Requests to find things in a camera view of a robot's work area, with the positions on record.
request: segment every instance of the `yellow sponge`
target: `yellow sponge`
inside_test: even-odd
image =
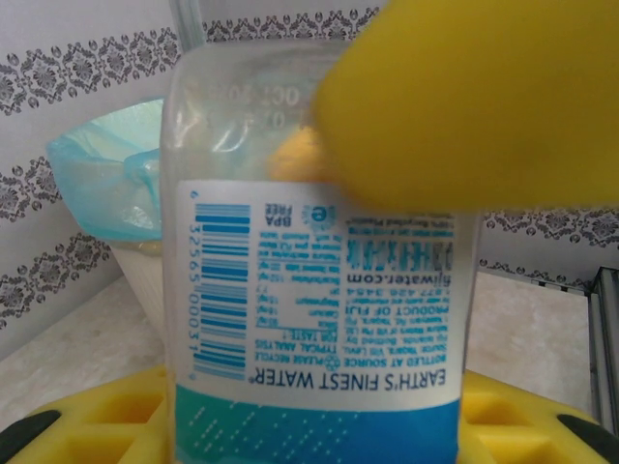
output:
[[[415,212],[619,200],[619,2],[392,0],[318,89],[357,196]]]

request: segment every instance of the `black plastic part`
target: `black plastic part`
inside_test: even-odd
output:
[[[619,438],[596,423],[574,416],[561,414],[557,419],[609,464],[619,464]]]
[[[0,433],[0,464],[8,464],[21,450],[58,421],[60,411],[43,411],[9,425]]]

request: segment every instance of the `bottle label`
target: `bottle label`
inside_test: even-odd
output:
[[[177,191],[177,383],[281,408],[457,401],[477,220],[378,216],[330,185]]]

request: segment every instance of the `blue label section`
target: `blue label section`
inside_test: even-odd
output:
[[[458,411],[459,401],[401,412],[288,409],[177,387],[176,458],[184,464],[454,464]]]

